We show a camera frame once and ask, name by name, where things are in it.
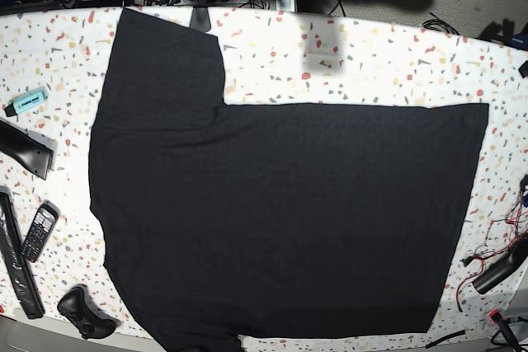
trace black game controller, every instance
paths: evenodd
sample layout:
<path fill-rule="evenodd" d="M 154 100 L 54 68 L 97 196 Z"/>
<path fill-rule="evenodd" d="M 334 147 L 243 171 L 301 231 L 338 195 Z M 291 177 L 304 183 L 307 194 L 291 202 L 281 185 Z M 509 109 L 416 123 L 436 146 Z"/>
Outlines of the black game controller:
<path fill-rule="evenodd" d="M 84 340 L 88 338 L 101 339 L 108 337 L 116 330 L 116 322 L 102 319 L 88 307 L 83 288 L 76 286 L 62 297 L 57 305 L 60 314 L 81 333 Z"/>

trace table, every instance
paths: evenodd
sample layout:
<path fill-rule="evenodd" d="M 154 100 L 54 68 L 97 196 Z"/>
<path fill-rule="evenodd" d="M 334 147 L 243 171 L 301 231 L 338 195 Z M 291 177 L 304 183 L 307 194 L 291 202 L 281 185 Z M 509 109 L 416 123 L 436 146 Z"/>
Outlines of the table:
<path fill-rule="evenodd" d="M 190 8 L 140 7 L 138 11 L 184 26 L 191 19 Z M 103 234 L 89 210 L 90 129 L 120 13 L 118 8 L 83 9 L 0 18 L 0 103 L 6 106 L 24 91 L 46 87 L 46 103 L 9 122 L 31 131 L 32 136 L 52 138 L 55 153 L 47 181 L 0 153 L 0 179 L 11 190 L 22 236 L 43 200 L 49 199 L 61 209 L 45 250 L 31 266 L 46 316 L 62 320 L 55 309 L 57 302 L 72 286 L 84 283 L 94 302 L 122 321 L 118 332 L 149 337 L 128 313 L 102 266 Z M 353 18 L 210 8 L 210 19 L 210 33 L 219 37 L 224 56 L 224 100 L 230 105 L 314 102 L 433 107 L 490 103 L 489 125 L 464 228 L 441 305 L 425 335 L 342 340 L 244 337 L 244 347 L 250 351 L 264 347 L 268 351 L 385 350 L 423 346 L 461 329 L 467 331 L 466 336 L 453 342 L 489 336 L 493 325 L 487 312 L 507 307 L 526 265 L 483 297 L 472 286 L 464 289 L 460 296 L 463 313 L 456 309 L 455 290 L 462 279 L 479 269 L 478 263 L 464 268 L 460 260 L 482 243 L 489 221 L 509 210 L 518 181 L 528 172 L 528 79 L 523 80 L 517 71 L 528 53 L 466 37 Z M 503 224 L 493 226 L 493 246 L 507 243 L 505 232 Z M 18 303 L 4 265 L 0 265 L 0 280 L 0 305 L 11 316 Z"/>

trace black device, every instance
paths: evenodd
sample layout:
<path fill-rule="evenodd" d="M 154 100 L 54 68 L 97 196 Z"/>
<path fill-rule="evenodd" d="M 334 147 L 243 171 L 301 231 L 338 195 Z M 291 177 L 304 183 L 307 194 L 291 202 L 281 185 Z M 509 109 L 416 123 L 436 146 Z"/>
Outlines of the black device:
<path fill-rule="evenodd" d="M 0 137 L 0 152 L 14 158 L 33 175 L 45 180 L 53 150 L 3 121 L 0 121 Z"/>
<path fill-rule="evenodd" d="M 84 289 L 76 286 L 60 299 L 57 309 L 77 327 L 84 340 L 108 337 L 116 330 L 116 321 L 100 318 L 88 307 L 85 298 Z"/>
<path fill-rule="evenodd" d="M 0 251 L 16 298 L 24 313 L 30 319 L 44 316 L 44 306 L 40 301 L 29 265 L 21 253 L 20 235 L 13 215 L 9 195 L 0 192 Z"/>
<path fill-rule="evenodd" d="M 42 248 L 58 219 L 59 214 L 48 204 L 42 204 L 39 207 L 22 245 L 22 255 L 27 260 L 34 263 L 39 258 Z"/>
<path fill-rule="evenodd" d="M 473 286 L 485 294 L 513 274 L 528 256 L 528 239 L 522 238 L 508 249 L 500 259 L 491 264 L 476 280 Z"/>

